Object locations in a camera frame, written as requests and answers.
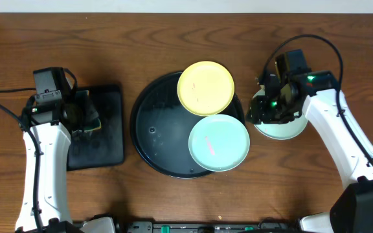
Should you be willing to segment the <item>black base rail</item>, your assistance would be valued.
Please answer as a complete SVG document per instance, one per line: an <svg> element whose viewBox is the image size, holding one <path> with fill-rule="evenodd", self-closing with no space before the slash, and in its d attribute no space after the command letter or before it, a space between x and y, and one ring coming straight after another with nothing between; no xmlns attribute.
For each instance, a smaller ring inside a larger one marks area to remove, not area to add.
<svg viewBox="0 0 373 233"><path fill-rule="evenodd" d="M128 223L127 233L239 233L239 232L300 232L287 223L261 222L247 224L224 223L152 223L136 221Z"/></svg>

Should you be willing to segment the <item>yellow plate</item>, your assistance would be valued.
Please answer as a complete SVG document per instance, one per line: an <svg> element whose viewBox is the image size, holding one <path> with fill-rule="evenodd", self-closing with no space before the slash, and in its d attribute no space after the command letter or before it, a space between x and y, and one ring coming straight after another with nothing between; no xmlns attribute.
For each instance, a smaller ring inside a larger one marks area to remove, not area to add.
<svg viewBox="0 0 373 233"><path fill-rule="evenodd" d="M177 82L177 96L190 113L206 117L221 113L231 103L235 86L231 73L214 61L188 66Z"/></svg>

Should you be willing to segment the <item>mint green plate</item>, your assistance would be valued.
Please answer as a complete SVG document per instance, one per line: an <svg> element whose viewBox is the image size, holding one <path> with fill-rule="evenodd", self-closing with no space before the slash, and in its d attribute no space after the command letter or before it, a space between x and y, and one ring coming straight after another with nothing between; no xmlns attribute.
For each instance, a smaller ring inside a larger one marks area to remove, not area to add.
<svg viewBox="0 0 373 233"><path fill-rule="evenodd" d="M306 126L308 120L304 115L301 117L297 112L293 114L295 119L285 124L265 124L263 122L254 124L254 127L263 135L276 140L288 140L301 134Z"/></svg>
<svg viewBox="0 0 373 233"><path fill-rule="evenodd" d="M188 149L193 160L212 172L225 172L240 165L250 148L246 127L229 115L202 118L191 130Z"/></svg>

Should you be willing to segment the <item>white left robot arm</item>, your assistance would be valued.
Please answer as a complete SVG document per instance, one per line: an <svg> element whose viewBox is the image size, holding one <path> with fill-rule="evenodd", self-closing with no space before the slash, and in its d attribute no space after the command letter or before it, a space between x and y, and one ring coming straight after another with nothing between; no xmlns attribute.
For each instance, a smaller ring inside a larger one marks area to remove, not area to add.
<svg viewBox="0 0 373 233"><path fill-rule="evenodd" d="M67 204L67 154L71 134L60 122L33 122L45 107L57 109L59 102L40 104L31 96L21 119L30 127L23 134L26 147L25 188L15 232L116 232L112 217L100 216L82 225L73 223Z"/></svg>

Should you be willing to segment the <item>black rectangular tray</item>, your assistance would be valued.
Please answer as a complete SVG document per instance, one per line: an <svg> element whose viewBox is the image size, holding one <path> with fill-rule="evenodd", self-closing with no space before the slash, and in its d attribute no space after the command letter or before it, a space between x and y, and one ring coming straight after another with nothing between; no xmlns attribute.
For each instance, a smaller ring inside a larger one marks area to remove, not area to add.
<svg viewBox="0 0 373 233"><path fill-rule="evenodd" d="M102 127L95 131L73 131L67 156L67 170L115 166L124 162L122 95L117 85L83 87L89 90Z"/></svg>

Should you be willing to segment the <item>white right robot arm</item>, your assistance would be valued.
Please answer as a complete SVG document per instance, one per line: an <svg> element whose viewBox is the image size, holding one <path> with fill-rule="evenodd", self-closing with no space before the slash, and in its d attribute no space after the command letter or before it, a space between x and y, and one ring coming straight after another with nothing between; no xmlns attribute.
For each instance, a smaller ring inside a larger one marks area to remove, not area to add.
<svg viewBox="0 0 373 233"><path fill-rule="evenodd" d="M247 114L254 125L278 126L304 117L318 132L344 191L329 212L302 217L304 232L373 232L373 145L349 110L330 71L267 74Z"/></svg>

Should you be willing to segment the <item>black round tray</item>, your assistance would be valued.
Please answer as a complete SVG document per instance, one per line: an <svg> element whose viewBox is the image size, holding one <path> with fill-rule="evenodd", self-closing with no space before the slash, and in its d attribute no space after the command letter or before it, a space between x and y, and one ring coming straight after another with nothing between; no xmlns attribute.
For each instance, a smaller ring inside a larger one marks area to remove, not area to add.
<svg viewBox="0 0 373 233"><path fill-rule="evenodd" d="M191 156L188 140L201 116L186 110L177 95L182 72L168 73L149 84L134 103L130 135L137 152L154 170L171 177L194 179L212 171Z"/></svg>

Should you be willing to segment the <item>green scouring sponge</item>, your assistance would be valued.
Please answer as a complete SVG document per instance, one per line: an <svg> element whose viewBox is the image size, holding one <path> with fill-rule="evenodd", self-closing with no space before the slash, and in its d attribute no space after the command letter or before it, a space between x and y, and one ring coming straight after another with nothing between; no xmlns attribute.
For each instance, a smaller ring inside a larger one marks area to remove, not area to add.
<svg viewBox="0 0 373 233"><path fill-rule="evenodd" d="M89 90L77 91L74 97L74 101L82 114L78 130L81 132L90 132L100 129L102 123L94 102L90 99Z"/></svg>

